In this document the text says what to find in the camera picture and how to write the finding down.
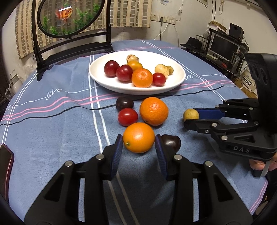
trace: pale yellow fruit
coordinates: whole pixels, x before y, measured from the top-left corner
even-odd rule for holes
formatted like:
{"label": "pale yellow fruit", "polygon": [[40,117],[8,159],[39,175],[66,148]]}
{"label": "pale yellow fruit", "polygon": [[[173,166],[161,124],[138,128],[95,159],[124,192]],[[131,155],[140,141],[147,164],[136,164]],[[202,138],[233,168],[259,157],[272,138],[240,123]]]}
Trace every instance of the pale yellow fruit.
{"label": "pale yellow fruit", "polygon": [[159,64],[155,67],[155,73],[162,73],[167,78],[169,75],[169,69],[165,65]]}
{"label": "pale yellow fruit", "polygon": [[139,58],[136,57],[135,55],[128,55],[126,60],[127,60],[127,63],[130,62],[130,61],[137,61],[137,62],[139,62]]}
{"label": "pale yellow fruit", "polygon": [[186,119],[199,119],[199,113],[195,109],[187,109],[183,114],[184,121]]}
{"label": "pale yellow fruit", "polygon": [[173,68],[171,66],[166,66],[169,70],[169,75],[172,75],[173,74]]}

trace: blue tablecloth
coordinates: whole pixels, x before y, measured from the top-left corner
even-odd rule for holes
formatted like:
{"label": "blue tablecloth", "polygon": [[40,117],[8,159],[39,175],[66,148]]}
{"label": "blue tablecloth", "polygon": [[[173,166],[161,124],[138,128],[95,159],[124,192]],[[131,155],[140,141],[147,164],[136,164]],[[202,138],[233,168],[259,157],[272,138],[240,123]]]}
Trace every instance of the blue tablecloth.
{"label": "blue tablecloth", "polygon": [[[188,108],[213,108],[224,99],[245,98],[243,92],[216,69],[192,54],[161,41],[119,41],[115,51],[144,50],[165,55],[177,61],[186,71],[184,83],[172,94],[195,93],[163,98],[169,116],[154,128],[156,134],[178,135],[182,140],[179,153],[192,162],[211,160],[228,179],[251,213],[260,203],[267,180],[251,175],[248,160],[222,155],[209,135],[183,131],[182,116]],[[40,82],[33,73],[11,100],[1,124],[13,124],[27,117],[44,117],[75,106],[89,109],[115,104],[114,93],[92,80],[88,67],[102,54],[91,53],[47,70]],[[139,110],[140,101],[134,109]],[[99,111],[74,108],[55,117],[31,118],[10,126],[0,126],[2,143],[15,155],[9,186],[10,206],[23,220],[38,194],[67,160],[75,163],[89,160],[106,145],[113,144],[124,127],[117,121],[115,107]],[[236,119],[226,123],[244,122]],[[198,194],[195,184],[194,220],[198,219]],[[118,175],[104,182],[105,199],[111,225],[168,224],[174,182],[166,182],[158,170],[154,148],[146,154],[134,154],[125,148]],[[79,218],[84,220],[81,182]]]}

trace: white wall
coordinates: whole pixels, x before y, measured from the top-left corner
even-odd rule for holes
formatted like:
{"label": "white wall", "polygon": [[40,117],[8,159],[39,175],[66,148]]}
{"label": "white wall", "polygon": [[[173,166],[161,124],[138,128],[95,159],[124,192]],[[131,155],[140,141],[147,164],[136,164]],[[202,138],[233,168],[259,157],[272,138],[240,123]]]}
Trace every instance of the white wall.
{"label": "white wall", "polygon": [[237,1],[225,0],[223,13],[219,15],[220,0],[216,0],[216,5],[216,21],[227,28],[227,33],[230,23],[242,27],[250,53],[277,54],[277,32],[263,11]]}
{"label": "white wall", "polygon": [[[253,8],[247,8],[245,4],[237,1],[226,0],[223,6],[223,13],[219,15],[220,0],[217,1],[216,21],[221,23],[229,31],[230,22],[241,26],[244,30],[245,38],[248,42],[250,52],[266,52],[277,54],[277,32],[273,28],[266,15]],[[171,16],[180,19],[180,14],[176,14],[182,5],[183,0],[171,0],[167,6],[159,0],[153,0],[152,13],[159,16]],[[176,22],[176,30],[179,36],[179,43],[186,43],[189,37],[204,34],[207,30],[207,23],[211,20],[212,0],[209,0],[208,7],[196,0],[184,0],[181,14],[181,21]],[[3,53],[6,70],[8,74],[18,74],[26,79],[29,74],[36,69],[36,61],[32,54],[23,59],[19,59],[16,49],[15,39],[15,11],[9,17],[3,27]],[[112,41],[154,39],[160,33],[160,22],[151,21],[150,28],[112,28]],[[177,34],[174,26],[169,24],[162,34],[163,41],[178,45]]]}

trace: white bucket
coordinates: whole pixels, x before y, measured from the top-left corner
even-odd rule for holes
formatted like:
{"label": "white bucket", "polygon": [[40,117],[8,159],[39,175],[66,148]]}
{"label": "white bucket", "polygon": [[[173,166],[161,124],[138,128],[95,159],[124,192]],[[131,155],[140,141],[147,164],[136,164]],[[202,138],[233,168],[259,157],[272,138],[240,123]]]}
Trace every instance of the white bucket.
{"label": "white bucket", "polygon": [[253,92],[256,89],[255,81],[251,77],[248,66],[246,66],[246,70],[243,72],[241,83],[250,92]]}

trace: plate rim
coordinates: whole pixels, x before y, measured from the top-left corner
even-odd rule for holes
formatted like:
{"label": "plate rim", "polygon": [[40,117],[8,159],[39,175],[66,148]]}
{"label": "plate rim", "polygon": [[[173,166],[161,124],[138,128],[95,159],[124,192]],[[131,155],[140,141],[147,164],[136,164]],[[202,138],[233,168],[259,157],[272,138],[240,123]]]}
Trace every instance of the plate rim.
{"label": "plate rim", "polygon": [[[124,51],[117,51],[117,52],[112,52],[112,53],[108,53],[108,54],[113,54],[113,53],[118,53],[118,52],[127,52],[127,51],[132,51],[132,52],[149,52],[149,51],[140,51],[140,50],[124,50]],[[170,60],[173,60],[174,62],[176,62],[180,67],[181,67],[181,69],[183,70],[183,72],[184,72],[184,77],[178,82],[178,83],[176,83],[176,84],[174,84],[173,86],[171,86],[171,87],[165,87],[165,86],[162,86],[162,87],[153,87],[153,88],[139,88],[139,87],[122,87],[122,88],[118,88],[118,87],[114,87],[114,86],[112,86],[112,85],[109,85],[109,84],[106,84],[106,83],[103,83],[103,82],[100,82],[95,76],[93,76],[92,74],[91,74],[91,65],[93,64],[93,63],[95,63],[97,60],[99,60],[101,57],[104,57],[105,55],[102,55],[102,56],[100,56],[99,58],[97,58],[96,60],[94,60],[91,64],[90,64],[90,66],[89,66],[89,68],[88,68],[88,70],[89,70],[89,75],[90,75],[90,77],[93,79],[93,80],[95,80],[97,83],[99,83],[100,85],[101,84],[104,84],[105,86],[107,86],[107,87],[110,87],[110,88],[116,88],[116,89],[122,89],[122,90],[126,90],[126,91],[139,91],[139,92],[152,92],[152,91],[162,91],[162,90],[167,90],[167,89],[174,89],[175,87],[177,87],[177,86],[179,86],[180,84],[182,84],[183,82],[184,82],[184,80],[185,80],[185,78],[186,78],[186,71],[184,70],[184,68],[178,63],[178,62],[176,62],[175,60],[173,60],[173,59],[171,59],[171,58],[169,58],[169,57],[167,57],[167,56],[165,56],[165,55],[161,55],[161,56],[164,56],[164,57],[167,57],[167,58],[169,58]]]}

